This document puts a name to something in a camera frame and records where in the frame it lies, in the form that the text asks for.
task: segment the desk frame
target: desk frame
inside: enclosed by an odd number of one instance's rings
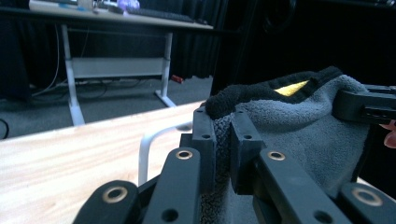
[[[67,83],[69,87],[69,108],[72,116],[74,126],[85,124],[84,116],[81,112],[81,107],[78,103],[76,91],[76,77],[73,68],[73,58],[70,53],[70,43],[68,37],[67,25],[62,25],[62,35],[64,38],[64,62],[66,65]],[[172,51],[172,33],[165,35],[165,51],[163,55],[163,68],[162,68],[162,85],[161,89],[155,91],[155,94],[169,107],[176,106],[175,103],[167,96],[168,82],[169,82],[169,69],[171,64],[171,51]]]

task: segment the cable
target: cable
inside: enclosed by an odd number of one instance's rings
[[[87,34],[85,35],[84,46],[82,47],[81,55],[79,56],[80,58],[82,58],[82,55],[84,55],[85,47],[87,47],[87,40],[88,40],[88,34],[89,33],[90,33],[90,28],[88,28]]]
[[[57,63],[56,63],[56,72],[55,72],[55,77],[53,78],[52,82],[48,85],[48,87],[46,89],[44,89],[43,91],[40,92],[36,92],[34,94],[32,94],[32,96],[37,96],[39,94],[42,94],[46,91],[48,91],[50,89],[50,87],[55,83],[56,78],[58,77],[58,72],[59,72],[59,61],[60,61],[60,52],[59,52],[59,35],[58,35],[58,29],[55,25],[55,33],[56,33],[56,49],[57,49]]]
[[[105,82],[103,82],[102,80],[98,80],[98,81],[99,81],[100,86],[104,87],[104,90],[103,90],[102,93],[100,93],[100,94],[98,94],[96,96],[84,96],[83,94],[79,94],[78,97],[85,98],[85,99],[97,99],[97,98],[100,98],[100,97],[104,96],[106,94],[106,92],[107,92],[107,84]],[[87,86],[92,86],[92,81],[89,81],[89,82],[87,82],[86,84],[83,84],[83,85],[78,84],[78,83],[76,83],[76,84],[77,84],[76,87],[87,87]]]
[[[3,119],[0,119],[0,121],[3,122],[6,125],[6,133],[4,134],[4,136],[2,138],[2,139],[6,139],[8,137],[8,133],[9,133],[8,123],[5,120],[3,120]]]
[[[281,15],[282,10],[284,10],[281,8],[284,7],[281,6],[282,1],[270,2],[267,0],[266,2],[267,6],[265,6],[264,10],[264,23],[262,27],[267,34],[279,34],[290,26],[296,10],[297,0],[289,0],[289,4],[286,6],[286,18],[285,15]]]

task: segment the wooden table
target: wooden table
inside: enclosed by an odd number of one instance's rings
[[[0,223],[72,223],[101,185],[137,185],[138,149],[144,133],[192,119],[202,102],[0,142]],[[158,175],[179,131],[152,143],[148,178]]]

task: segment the black backdrop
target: black backdrop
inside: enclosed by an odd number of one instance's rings
[[[228,0],[140,0],[140,7],[188,15],[207,21],[221,29]],[[145,34],[98,35],[70,33],[72,56],[75,57],[161,57],[163,36]],[[189,78],[214,74],[219,39],[208,35],[175,34],[171,55],[171,75]]]
[[[164,10],[203,19],[221,29],[228,0],[140,0],[142,8]],[[29,0],[0,0],[2,7],[28,8]],[[0,20],[4,32],[0,51],[4,58],[0,80],[5,87],[0,97],[30,98],[29,84],[47,88],[60,63],[58,78],[65,79],[64,48],[60,26],[45,22]],[[73,57],[162,57],[163,36],[102,35],[86,29],[69,33]],[[214,74],[220,40],[209,35],[176,34],[173,37],[171,75],[184,78],[209,77]]]

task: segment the black plastic bracket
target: black plastic bracket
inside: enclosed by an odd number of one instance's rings
[[[282,223],[351,223],[288,154],[263,149],[255,167]]]
[[[231,122],[230,176],[237,194],[253,194],[252,183],[256,178],[253,159],[259,156],[265,144],[251,119],[239,107]]]
[[[193,147],[201,154],[201,192],[213,192],[216,175],[216,135],[213,120],[204,106],[194,110],[192,133],[182,134],[181,147]]]
[[[396,87],[366,85],[368,91],[339,91],[332,115],[339,119],[388,124],[396,119]]]
[[[143,224],[199,223],[200,161],[198,150],[190,147],[168,154]]]

